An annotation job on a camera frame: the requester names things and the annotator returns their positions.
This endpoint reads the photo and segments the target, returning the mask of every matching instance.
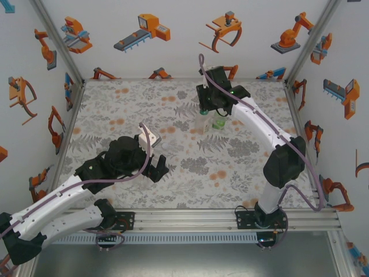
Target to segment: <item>black mounting plate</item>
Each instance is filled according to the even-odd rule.
[[[112,227],[112,230],[133,230],[134,215],[134,212],[116,212],[116,224]]]
[[[285,230],[286,228],[286,222],[283,221],[283,217],[284,215],[281,213],[279,214],[276,219],[275,219],[275,225],[270,225],[267,228],[260,228],[257,224],[256,224],[256,220],[255,220],[255,216],[254,216],[254,211],[236,211],[236,221],[237,221],[237,229],[239,230],[243,230],[243,229],[265,229],[265,230],[274,230],[276,229],[281,229],[283,228]]]

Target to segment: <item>green bottle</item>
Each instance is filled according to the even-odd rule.
[[[227,117],[221,117],[218,113],[215,113],[213,117],[213,128],[217,130],[223,130]]]

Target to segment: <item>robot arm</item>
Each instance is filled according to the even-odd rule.
[[[239,103],[229,95],[221,92],[212,82],[196,86],[201,110],[217,110],[222,108],[228,115],[235,117],[252,130],[263,142],[270,154],[263,173],[268,181],[259,202],[255,205],[255,220],[260,228],[271,225],[281,211],[278,202],[284,192],[284,187],[291,180],[296,179],[304,170],[302,159],[285,143],[283,138],[290,139],[290,143],[303,155],[306,143],[302,137],[293,138],[281,130],[257,106],[250,93],[240,85],[232,87],[222,66],[206,69],[206,74],[222,89],[241,99]]]
[[[14,265],[36,257],[43,248],[68,234],[87,228],[104,230],[116,224],[116,212],[106,199],[99,199],[80,212],[60,216],[78,201],[92,197],[117,179],[132,177],[137,170],[136,174],[141,173],[153,182],[169,172],[163,155],[156,167],[152,164],[156,138],[146,128],[144,131],[146,137],[123,136],[110,142],[108,151],[87,160],[66,182],[37,203],[12,215],[0,214],[0,238]]]
[[[308,33],[310,34],[312,28],[314,27],[314,24],[311,23],[310,21],[308,21],[308,19],[306,19],[306,13],[300,13],[298,16],[295,17],[295,26],[293,26],[293,31],[295,32],[295,37],[298,35],[301,26],[304,26],[307,30]]]
[[[62,120],[62,118],[60,117],[58,111],[56,110],[56,108],[54,106],[51,106],[51,114],[48,118],[48,130],[49,132],[51,133],[52,136],[57,136],[58,133],[55,132],[52,128],[52,120],[54,119],[54,117],[57,118],[57,120],[59,121],[59,123],[62,125],[62,128],[63,128],[63,132],[65,132],[65,125],[64,125],[64,122]]]

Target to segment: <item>floral tablecloth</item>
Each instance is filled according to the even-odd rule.
[[[263,145],[238,120],[227,118],[224,130],[199,135],[194,129],[199,110],[196,85],[189,80],[89,81],[62,167],[59,184],[84,161],[107,150],[120,136],[139,134],[145,123],[161,135],[154,152],[167,157],[170,169],[159,182],[140,176],[116,183],[91,199],[108,198],[116,208],[234,208],[253,207],[266,180],[268,159]],[[286,132],[296,135],[283,83],[240,81],[256,103]],[[306,172],[296,185],[313,200]],[[295,192],[288,192],[283,207],[307,207]]]

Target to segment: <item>white wall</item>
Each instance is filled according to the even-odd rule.
[[[11,0],[16,12],[5,14],[0,8],[0,146],[8,151],[8,157],[0,162],[0,212],[10,214],[32,204],[28,190],[29,177],[37,176],[50,164],[57,165],[59,156],[55,155],[55,147],[48,131],[48,117],[51,105],[59,111],[66,126],[71,119],[72,110],[66,111],[64,79],[67,68],[59,53],[57,67],[48,71],[46,60],[41,54],[41,44],[35,39],[34,29],[45,31],[37,18],[29,1]],[[45,39],[50,50],[55,46],[49,38]],[[9,100],[8,77],[22,76],[33,86],[37,100],[29,104],[29,109],[37,116],[22,126],[28,118],[20,105],[12,108]],[[26,89],[27,100],[32,98]],[[54,120],[54,130],[62,131],[60,124]],[[54,178],[55,167],[42,185],[46,188]]]
[[[343,1],[333,15],[323,35],[333,34],[327,57],[320,65],[307,61],[298,80],[307,79],[306,105],[300,111],[303,123],[311,120],[324,129],[318,170],[324,178],[341,182],[348,191],[353,212],[340,212],[339,217],[348,239],[360,251],[369,255],[369,186],[368,169],[355,177],[355,149],[359,152],[359,164],[369,162],[369,23],[364,20],[369,2],[347,3]],[[323,91],[323,80],[345,87],[353,78],[360,85],[360,98],[356,101],[356,114],[346,120],[344,106]],[[296,97],[299,105],[301,96]],[[330,203],[343,203],[339,193],[333,193]]]
[[[306,12],[307,19],[315,24],[327,3],[326,0],[44,2],[55,26],[60,28],[65,23],[64,18],[70,16],[90,33],[93,47],[82,54],[71,53],[84,78],[91,78],[93,69],[98,66],[124,78],[148,78],[159,67],[174,78],[198,77],[199,53],[205,54],[208,64],[238,64],[236,77],[256,78],[283,66],[290,70],[302,47],[280,54],[270,45],[278,42],[286,29],[293,27],[295,16],[301,12]],[[214,31],[205,24],[211,24],[212,20],[229,10],[242,22],[243,33],[238,43],[230,47],[218,42],[219,54],[198,44],[211,45]],[[147,40],[127,53],[114,49],[115,43],[139,29],[137,16],[141,13],[157,16],[161,24],[170,28],[171,40]],[[303,46],[307,38],[307,30],[302,28],[297,42]]]

